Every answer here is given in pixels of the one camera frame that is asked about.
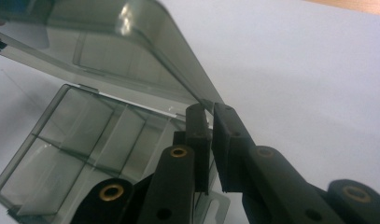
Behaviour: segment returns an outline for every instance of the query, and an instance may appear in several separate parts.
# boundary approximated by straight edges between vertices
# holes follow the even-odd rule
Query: white table surface
[[[380,193],[380,16],[304,1],[162,2],[256,144],[322,189],[348,178]],[[0,174],[62,84],[0,57]],[[229,197],[226,223],[246,223],[241,196]],[[13,223],[1,205],[0,223]]]

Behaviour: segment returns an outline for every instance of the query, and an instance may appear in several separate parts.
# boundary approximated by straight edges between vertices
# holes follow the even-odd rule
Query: white surface
[[[323,189],[349,178],[380,193],[379,16],[304,1],[163,2],[256,144]],[[0,57],[0,173],[61,85]],[[226,223],[246,223],[231,197]]]

